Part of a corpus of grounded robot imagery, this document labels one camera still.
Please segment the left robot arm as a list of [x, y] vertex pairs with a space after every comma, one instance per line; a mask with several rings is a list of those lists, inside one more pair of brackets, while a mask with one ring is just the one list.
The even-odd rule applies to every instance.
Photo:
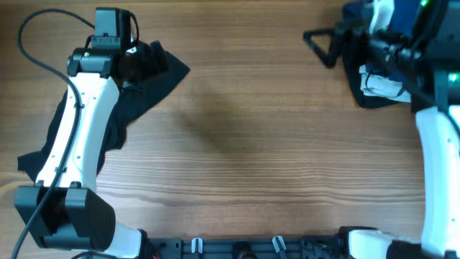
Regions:
[[98, 159], [111, 113], [125, 83], [168, 70], [165, 51], [139, 39], [135, 15], [99, 7], [93, 34], [62, 74], [68, 90], [50, 154], [34, 184], [17, 189], [14, 205], [37, 246], [79, 257], [157, 258], [144, 230], [117, 222], [96, 192]]

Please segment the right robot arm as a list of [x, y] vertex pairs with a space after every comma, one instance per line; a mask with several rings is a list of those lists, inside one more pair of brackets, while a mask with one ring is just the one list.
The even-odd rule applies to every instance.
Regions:
[[358, 1], [333, 27], [304, 32], [327, 67], [342, 59], [356, 102], [376, 109], [409, 101], [423, 150], [420, 242], [342, 227], [332, 248], [348, 258], [459, 256], [459, 3]]

